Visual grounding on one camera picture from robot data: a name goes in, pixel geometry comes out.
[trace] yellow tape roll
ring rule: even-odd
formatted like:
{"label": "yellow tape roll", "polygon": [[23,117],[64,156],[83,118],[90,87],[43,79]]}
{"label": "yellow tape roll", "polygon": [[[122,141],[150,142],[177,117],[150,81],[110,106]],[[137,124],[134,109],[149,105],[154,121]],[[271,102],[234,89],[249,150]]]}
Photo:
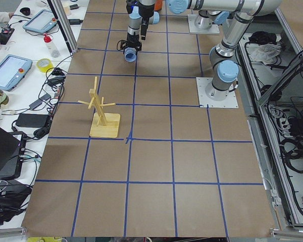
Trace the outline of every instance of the yellow tape roll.
{"label": "yellow tape roll", "polygon": [[51,72],[54,68],[53,63],[51,62],[50,59],[40,59],[39,61],[37,61],[36,66],[38,67],[38,69],[41,72],[46,73],[48,70]]}

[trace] orange object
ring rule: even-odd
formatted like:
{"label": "orange object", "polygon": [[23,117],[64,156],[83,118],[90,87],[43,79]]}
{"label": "orange object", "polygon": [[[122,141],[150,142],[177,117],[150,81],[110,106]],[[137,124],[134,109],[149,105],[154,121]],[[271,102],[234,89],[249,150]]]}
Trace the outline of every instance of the orange object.
{"label": "orange object", "polygon": [[163,0],[157,0],[156,3],[155,3],[154,10],[155,11],[159,11],[159,10],[162,9],[162,6],[163,6]]}

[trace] tablet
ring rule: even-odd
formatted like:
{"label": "tablet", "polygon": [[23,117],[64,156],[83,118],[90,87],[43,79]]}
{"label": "tablet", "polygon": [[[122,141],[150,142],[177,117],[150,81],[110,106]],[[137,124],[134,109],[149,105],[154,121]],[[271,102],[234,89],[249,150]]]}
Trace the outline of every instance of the tablet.
{"label": "tablet", "polygon": [[51,30],[56,23],[53,13],[43,9],[22,27],[27,31],[43,34]]}
{"label": "tablet", "polygon": [[32,60],[8,54],[0,63],[0,89],[10,91],[31,68]]}

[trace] mounting plate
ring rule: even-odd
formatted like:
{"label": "mounting plate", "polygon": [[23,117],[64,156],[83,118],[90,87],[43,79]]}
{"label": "mounting plate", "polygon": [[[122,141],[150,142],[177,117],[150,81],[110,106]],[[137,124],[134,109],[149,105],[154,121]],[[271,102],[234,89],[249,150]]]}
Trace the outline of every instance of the mounting plate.
{"label": "mounting plate", "polygon": [[212,81],[213,78],[210,77],[197,77],[197,92],[198,92],[198,102],[200,107],[219,107],[219,108],[238,108],[238,102],[236,94],[234,92],[229,92],[229,95],[223,101],[215,101],[209,98],[206,94],[206,86]]}
{"label": "mounting plate", "polygon": [[189,14],[187,15],[188,18],[188,27],[190,29],[191,34],[209,34],[209,35],[219,35],[220,30],[219,26],[216,24],[213,24],[210,29],[199,29],[195,26],[194,22],[197,18],[196,14]]}

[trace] crumpled fabric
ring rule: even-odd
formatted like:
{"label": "crumpled fabric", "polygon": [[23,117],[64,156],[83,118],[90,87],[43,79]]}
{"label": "crumpled fabric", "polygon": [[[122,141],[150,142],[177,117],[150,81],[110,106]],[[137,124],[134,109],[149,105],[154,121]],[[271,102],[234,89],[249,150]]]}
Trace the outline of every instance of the crumpled fabric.
{"label": "crumpled fabric", "polygon": [[264,44],[258,46],[250,54],[250,59],[254,62],[263,62],[265,65],[273,64],[276,62],[276,56],[281,52],[281,46],[277,44]]}

